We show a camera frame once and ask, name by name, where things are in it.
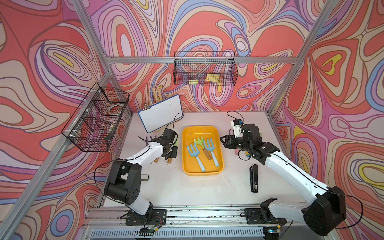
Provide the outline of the purple fork pink handle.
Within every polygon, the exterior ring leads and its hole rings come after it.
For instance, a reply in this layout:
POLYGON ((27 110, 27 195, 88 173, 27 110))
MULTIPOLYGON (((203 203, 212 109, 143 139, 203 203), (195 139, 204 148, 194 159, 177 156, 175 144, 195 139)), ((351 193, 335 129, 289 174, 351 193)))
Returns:
MULTIPOLYGON (((233 131, 233 129, 229 129, 229 134, 230 134, 230 135, 234 135, 234 131, 233 131)), ((239 149, 233 149, 233 151, 235 152, 235 155, 238 155, 238 153, 239 153, 239 149)))

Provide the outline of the light blue rake pale handle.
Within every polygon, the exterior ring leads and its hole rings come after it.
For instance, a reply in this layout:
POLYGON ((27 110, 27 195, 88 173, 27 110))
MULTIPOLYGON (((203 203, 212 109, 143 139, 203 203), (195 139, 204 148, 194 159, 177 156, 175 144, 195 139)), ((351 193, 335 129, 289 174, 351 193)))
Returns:
POLYGON ((213 139, 210 138, 210 139, 204 140, 204 146, 211 153, 215 167, 218 168, 220 166, 220 164, 219 164, 219 161, 217 160, 216 155, 214 153, 215 146, 213 144, 213 139))

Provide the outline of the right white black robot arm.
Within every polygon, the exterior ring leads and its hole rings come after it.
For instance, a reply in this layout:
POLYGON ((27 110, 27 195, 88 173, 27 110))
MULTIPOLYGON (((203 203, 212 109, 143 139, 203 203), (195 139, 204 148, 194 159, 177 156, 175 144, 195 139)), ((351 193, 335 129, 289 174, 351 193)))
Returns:
POLYGON ((220 138, 224 147, 248 152, 250 158, 278 173, 305 200, 295 203, 270 198, 262 202, 260 213, 266 223, 276 219, 293 220, 326 236, 346 219, 345 194, 339 187, 330 188, 295 165, 275 145, 264 142, 255 124, 235 119, 231 126, 234 133, 220 138))

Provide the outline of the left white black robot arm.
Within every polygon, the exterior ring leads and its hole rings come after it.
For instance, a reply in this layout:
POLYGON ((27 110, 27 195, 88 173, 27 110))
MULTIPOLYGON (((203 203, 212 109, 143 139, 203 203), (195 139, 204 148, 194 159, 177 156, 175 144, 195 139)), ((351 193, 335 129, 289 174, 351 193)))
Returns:
POLYGON ((140 216, 151 218, 153 205, 140 194, 142 168, 158 158, 175 158, 177 137, 177 132, 165 129, 161 136, 149 141, 137 154, 115 160, 105 183, 104 195, 121 202, 140 216))

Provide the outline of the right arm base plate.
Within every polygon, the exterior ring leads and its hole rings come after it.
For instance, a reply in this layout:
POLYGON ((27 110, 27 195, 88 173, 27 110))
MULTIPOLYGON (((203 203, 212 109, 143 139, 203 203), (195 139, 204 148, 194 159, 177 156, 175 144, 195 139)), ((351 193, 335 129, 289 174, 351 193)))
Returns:
POLYGON ((279 225, 280 219, 268 219, 264 217, 261 213, 260 208, 248 208, 244 209, 243 212, 239 214, 240 217, 245 218, 248 225, 260 225, 260 224, 272 224, 279 225))

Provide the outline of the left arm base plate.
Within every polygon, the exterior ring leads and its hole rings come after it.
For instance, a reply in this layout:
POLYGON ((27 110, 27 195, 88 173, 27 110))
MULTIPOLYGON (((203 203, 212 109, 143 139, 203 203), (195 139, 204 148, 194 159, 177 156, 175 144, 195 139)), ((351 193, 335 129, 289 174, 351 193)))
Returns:
POLYGON ((145 215, 129 210, 125 215, 126 226, 163 226, 167 220, 166 209, 153 209, 145 215))

